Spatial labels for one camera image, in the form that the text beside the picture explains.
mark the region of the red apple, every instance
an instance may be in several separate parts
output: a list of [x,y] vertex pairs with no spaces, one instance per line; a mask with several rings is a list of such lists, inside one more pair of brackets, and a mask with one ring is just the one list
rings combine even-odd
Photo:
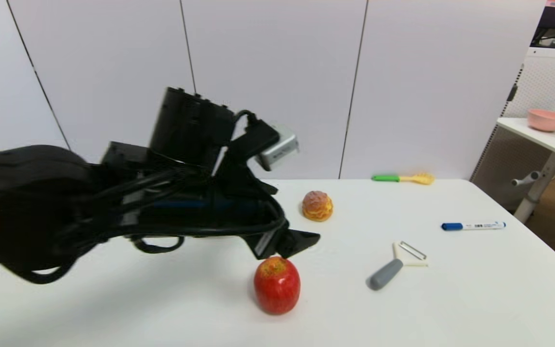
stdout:
[[254,289],[262,309],[271,314],[286,313],[299,300],[299,272],[287,259],[270,257],[256,269]]

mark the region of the blue marker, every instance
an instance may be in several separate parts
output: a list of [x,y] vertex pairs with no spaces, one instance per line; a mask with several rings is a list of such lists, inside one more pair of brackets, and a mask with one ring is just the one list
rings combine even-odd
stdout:
[[477,230],[477,229],[503,229],[507,226],[505,222],[491,222],[491,223],[443,223],[442,230],[444,231],[458,231],[458,230]]

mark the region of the pink bowl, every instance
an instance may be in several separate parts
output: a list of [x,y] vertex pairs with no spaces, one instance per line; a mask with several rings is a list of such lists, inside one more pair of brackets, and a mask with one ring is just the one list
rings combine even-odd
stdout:
[[528,110],[528,125],[542,132],[555,132],[555,112],[548,110]]

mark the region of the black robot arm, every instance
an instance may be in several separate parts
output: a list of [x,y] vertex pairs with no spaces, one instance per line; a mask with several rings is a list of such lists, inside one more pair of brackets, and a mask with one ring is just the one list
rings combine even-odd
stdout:
[[[245,116],[245,133],[231,141]],[[283,140],[249,111],[235,115],[168,88],[149,147],[110,143],[100,164],[51,146],[0,152],[0,263],[28,281],[49,283],[112,237],[164,253],[184,237],[237,235],[257,259],[289,257],[320,236],[290,229],[272,196],[277,189],[247,167],[253,157],[268,163],[296,147]],[[160,247],[150,237],[177,242]],[[36,272],[49,268],[57,270]]]

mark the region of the yellow brush head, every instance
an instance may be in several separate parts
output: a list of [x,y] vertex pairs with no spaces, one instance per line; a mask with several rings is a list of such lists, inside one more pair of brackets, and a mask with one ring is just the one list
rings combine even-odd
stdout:
[[422,185],[430,185],[430,184],[433,184],[433,182],[434,182],[434,180],[436,180],[436,178],[434,178],[434,176],[431,173],[422,172],[422,173],[419,173],[417,175],[410,176],[410,177],[400,177],[399,180],[400,181],[408,181],[408,182],[416,182],[416,183],[422,184]]

